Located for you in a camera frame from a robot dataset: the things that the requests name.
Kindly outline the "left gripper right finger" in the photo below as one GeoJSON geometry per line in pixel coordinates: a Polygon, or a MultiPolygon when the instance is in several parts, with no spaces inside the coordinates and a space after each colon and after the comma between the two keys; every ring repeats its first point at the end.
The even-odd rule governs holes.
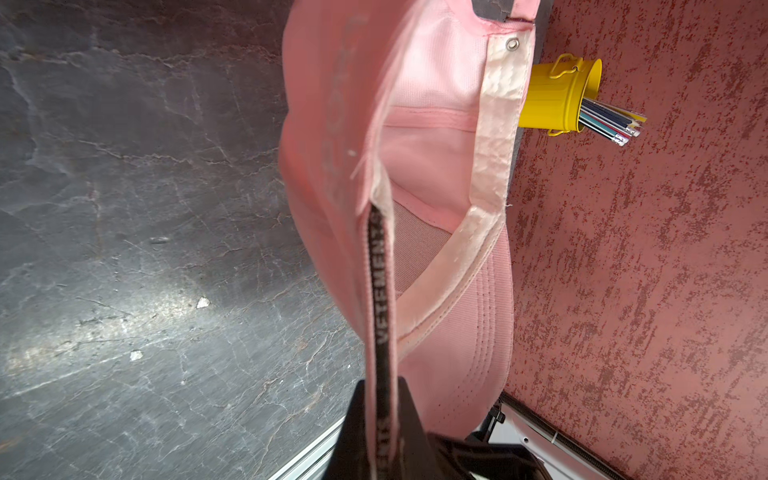
{"type": "Polygon", "coordinates": [[[443,478],[428,435],[424,431],[406,379],[398,378],[398,437],[392,467],[397,480],[443,478]]]}

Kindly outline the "pink baseball cap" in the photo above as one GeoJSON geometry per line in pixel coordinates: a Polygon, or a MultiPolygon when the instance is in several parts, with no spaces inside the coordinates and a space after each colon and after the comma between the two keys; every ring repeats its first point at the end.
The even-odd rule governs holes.
{"type": "Polygon", "coordinates": [[[463,438],[510,369],[506,201],[538,3],[297,1],[279,167],[320,279],[427,431],[463,438]]]}

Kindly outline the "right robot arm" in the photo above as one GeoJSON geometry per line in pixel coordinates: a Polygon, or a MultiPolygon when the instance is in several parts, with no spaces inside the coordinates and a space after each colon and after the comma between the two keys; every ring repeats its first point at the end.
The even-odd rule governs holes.
{"type": "Polygon", "coordinates": [[[454,449],[473,479],[613,479],[626,476],[508,393],[454,449]]]}

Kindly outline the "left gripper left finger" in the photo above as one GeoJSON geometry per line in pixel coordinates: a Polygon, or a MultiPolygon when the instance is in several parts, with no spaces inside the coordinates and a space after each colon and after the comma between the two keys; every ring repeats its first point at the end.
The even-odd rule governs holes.
{"type": "Polygon", "coordinates": [[[369,480],[365,408],[365,381],[360,380],[353,392],[339,436],[333,448],[323,480],[369,480]]]}

